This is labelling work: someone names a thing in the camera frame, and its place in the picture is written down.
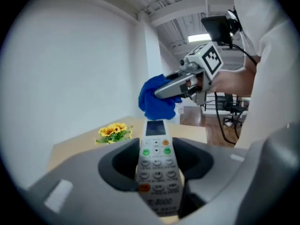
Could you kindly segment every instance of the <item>artificial flower bouquet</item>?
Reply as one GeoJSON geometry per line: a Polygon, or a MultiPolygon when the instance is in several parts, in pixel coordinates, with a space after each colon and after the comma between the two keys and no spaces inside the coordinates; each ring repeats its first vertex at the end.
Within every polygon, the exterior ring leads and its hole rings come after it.
{"type": "Polygon", "coordinates": [[[125,123],[113,123],[103,127],[98,131],[100,139],[95,139],[95,144],[115,143],[132,138],[132,128],[133,126],[128,128],[125,123]]]}

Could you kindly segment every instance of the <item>remote control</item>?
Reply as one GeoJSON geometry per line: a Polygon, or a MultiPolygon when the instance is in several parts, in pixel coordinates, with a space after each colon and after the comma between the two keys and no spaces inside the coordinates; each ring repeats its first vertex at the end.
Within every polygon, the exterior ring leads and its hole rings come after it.
{"type": "Polygon", "coordinates": [[[165,120],[147,120],[135,180],[139,194],[159,216],[177,215],[182,184],[165,120]]]}

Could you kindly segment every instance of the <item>fluorescent light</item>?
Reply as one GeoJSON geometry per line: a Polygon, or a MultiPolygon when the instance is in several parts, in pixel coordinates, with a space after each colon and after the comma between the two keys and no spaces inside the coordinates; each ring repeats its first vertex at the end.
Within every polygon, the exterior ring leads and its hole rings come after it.
{"type": "Polygon", "coordinates": [[[210,35],[208,33],[188,37],[188,41],[190,43],[196,41],[207,41],[207,40],[211,40],[210,35]]]}

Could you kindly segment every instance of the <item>person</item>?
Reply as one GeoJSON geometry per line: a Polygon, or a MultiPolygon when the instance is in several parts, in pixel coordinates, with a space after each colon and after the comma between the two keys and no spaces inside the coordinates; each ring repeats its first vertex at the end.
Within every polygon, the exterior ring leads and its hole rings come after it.
{"type": "Polygon", "coordinates": [[[246,120],[235,147],[258,140],[300,119],[299,35],[276,0],[234,0],[243,28],[244,67],[220,70],[210,92],[251,95],[246,120]]]}

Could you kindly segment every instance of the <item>black chair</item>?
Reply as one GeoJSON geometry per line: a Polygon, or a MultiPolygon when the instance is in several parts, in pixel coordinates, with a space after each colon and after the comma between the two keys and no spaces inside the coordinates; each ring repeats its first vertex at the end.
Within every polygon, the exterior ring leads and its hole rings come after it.
{"type": "Polygon", "coordinates": [[[236,116],[238,113],[242,112],[242,110],[244,109],[242,106],[239,105],[239,103],[235,103],[233,101],[233,96],[232,94],[226,94],[225,93],[225,101],[223,103],[223,110],[225,111],[229,111],[231,113],[231,117],[230,118],[223,118],[223,125],[226,122],[232,122],[233,124],[235,124],[236,122],[238,124],[240,124],[242,126],[242,123],[240,121],[237,121],[234,118],[234,115],[236,116]]]}

